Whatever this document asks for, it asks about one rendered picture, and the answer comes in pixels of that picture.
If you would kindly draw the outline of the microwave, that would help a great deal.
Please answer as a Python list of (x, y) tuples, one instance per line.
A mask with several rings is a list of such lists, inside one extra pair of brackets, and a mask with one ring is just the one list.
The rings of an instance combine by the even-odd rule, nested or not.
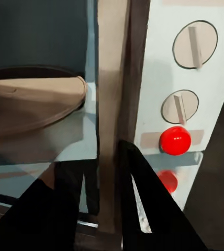
[(84, 140), (74, 245), (122, 251), (119, 140), (206, 149), (224, 102), (224, 0), (0, 0), (0, 219)]

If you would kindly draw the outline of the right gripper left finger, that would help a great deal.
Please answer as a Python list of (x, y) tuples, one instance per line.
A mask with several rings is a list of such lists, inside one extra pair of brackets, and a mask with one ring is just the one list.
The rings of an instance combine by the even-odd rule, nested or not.
[(84, 140), (67, 145), (0, 219), (0, 251), (73, 251)]

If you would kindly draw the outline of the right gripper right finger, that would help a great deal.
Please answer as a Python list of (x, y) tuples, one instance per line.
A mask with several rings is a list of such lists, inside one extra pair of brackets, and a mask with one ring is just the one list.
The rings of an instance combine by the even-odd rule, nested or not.
[[(122, 251), (208, 251), (138, 147), (119, 140)], [(132, 180), (151, 233), (141, 230)]]

